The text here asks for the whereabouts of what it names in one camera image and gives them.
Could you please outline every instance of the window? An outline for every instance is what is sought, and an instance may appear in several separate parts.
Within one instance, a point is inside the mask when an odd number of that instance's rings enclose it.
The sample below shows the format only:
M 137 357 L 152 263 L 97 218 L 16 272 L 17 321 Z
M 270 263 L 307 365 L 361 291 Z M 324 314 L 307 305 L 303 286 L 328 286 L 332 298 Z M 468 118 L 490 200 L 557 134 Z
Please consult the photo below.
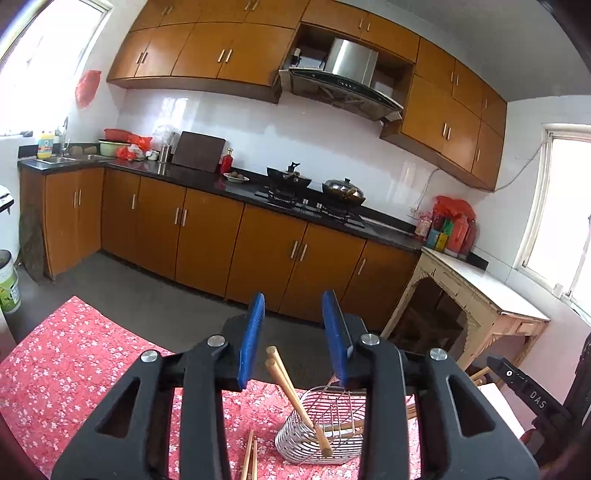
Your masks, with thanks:
M 53 0 L 31 22 L 3 59 L 0 135 L 63 123 L 76 70 L 107 11 L 87 0 Z
M 546 131 L 518 268 L 591 317 L 591 127 Z

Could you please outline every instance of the kitchen sink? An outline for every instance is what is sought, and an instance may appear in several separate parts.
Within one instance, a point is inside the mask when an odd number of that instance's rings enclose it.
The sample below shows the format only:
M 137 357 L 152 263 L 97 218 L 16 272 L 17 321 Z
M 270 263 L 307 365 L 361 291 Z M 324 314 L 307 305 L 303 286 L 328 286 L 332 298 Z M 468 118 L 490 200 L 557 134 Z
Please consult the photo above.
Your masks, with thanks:
M 49 157 L 49 158 L 38 158 L 37 161 L 43 163 L 49 163 L 51 165 L 57 163 L 84 163 L 94 161 L 108 161 L 113 160 L 111 157 L 104 157 L 102 155 L 68 155 L 67 157 Z

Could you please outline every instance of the white table top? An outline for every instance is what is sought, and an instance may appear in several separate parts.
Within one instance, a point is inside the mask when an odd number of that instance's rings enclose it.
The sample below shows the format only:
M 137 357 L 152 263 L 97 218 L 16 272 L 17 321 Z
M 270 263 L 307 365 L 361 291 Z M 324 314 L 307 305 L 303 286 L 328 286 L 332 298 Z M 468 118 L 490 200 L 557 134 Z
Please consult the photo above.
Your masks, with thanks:
M 424 247 L 422 252 L 444 263 L 495 305 L 501 314 L 516 314 L 545 321 L 550 320 L 521 295 L 485 271 L 435 250 Z

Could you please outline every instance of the white tile wall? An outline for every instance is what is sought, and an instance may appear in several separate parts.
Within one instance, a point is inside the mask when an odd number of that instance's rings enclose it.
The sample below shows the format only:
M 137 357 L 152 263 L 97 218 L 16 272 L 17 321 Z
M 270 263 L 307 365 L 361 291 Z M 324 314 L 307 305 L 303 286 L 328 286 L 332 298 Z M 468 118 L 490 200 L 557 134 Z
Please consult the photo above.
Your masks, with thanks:
M 225 138 L 240 168 L 266 174 L 267 167 L 284 170 L 295 161 L 302 175 L 320 183 L 350 178 L 363 190 L 364 205 L 407 221 L 435 168 L 380 140 L 379 123 L 290 93 L 273 105 L 217 93 L 128 91 L 118 128 L 149 135 L 166 123 Z M 421 206 L 437 194 L 466 193 L 465 185 L 437 172 Z

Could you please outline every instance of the red bottle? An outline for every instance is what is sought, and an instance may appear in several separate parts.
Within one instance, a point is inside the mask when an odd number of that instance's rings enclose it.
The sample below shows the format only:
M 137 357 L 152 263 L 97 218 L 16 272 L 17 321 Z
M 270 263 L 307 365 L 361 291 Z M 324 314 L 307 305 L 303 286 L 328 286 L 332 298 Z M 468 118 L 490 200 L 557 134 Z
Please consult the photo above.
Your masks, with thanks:
M 220 165 L 220 173 L 228 173 L 232 169 L 232 158 L 233 150 L 228 148 L 228 153 L 222 157 L 222 164 Z

